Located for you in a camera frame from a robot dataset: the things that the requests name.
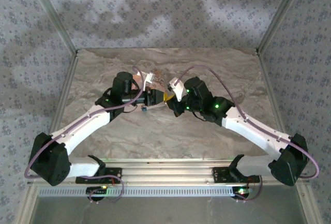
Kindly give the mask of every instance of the gray marble tile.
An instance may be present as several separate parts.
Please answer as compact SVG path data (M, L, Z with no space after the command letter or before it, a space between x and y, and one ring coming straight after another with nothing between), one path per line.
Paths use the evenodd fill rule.
M168 82L194 64L209 65L228 85L249 115L276 128L257 56L235 49L88 49L78 53L78 64L62 124L87 111L112 85L120 71L162 71ZM194 69L184 77L199 76L216 96L230 98L207 70ZM176 118L167 107L122 114L82 142L74 156L99 158L221 158L237 154L262 155L259 147L236 133L205 123L190 113Z

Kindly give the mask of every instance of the white vent grille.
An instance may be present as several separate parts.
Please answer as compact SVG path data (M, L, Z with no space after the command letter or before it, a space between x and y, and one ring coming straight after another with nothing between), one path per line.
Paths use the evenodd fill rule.
M42 187L40 197L85 197L86 187ZM107 189L105 196L116 197L120 187ZM123 197L228 197L233 196L232 187L227 186L198 186L198 187L126 187Z

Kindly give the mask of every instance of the wall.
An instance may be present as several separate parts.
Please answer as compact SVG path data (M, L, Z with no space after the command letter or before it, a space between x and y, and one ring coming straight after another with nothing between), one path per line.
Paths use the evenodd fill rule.
M71 54L38 0L0 0L0 11L0 223L11 223L34 137L49 129Z
M256 47L280 0L51 0L76 48Z
M294 0L262 54L287 131L308 138L320 165L312 187L325 223L331 223L330 24L331 0Z

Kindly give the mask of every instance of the yellow component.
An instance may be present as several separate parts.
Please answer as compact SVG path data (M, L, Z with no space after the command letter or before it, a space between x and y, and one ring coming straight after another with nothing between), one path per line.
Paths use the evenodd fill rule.
M163 101L166 102L168 100L170 100L171 98L173 98L175 95L170 95L168 96L168 94L166 92L163 93Z

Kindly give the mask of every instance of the patterned wallpaper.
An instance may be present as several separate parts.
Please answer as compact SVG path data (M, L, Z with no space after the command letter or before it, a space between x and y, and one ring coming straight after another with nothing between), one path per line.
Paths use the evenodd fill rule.
M0 0L0 223L12 223L36 134L48 131L71 54L38 0Z
M256 47L280 0L51 0L76 48Z
M330 24L331 0L294 0L263 54L287 131L308 138L320 165L312 187L325 223L331 223Z

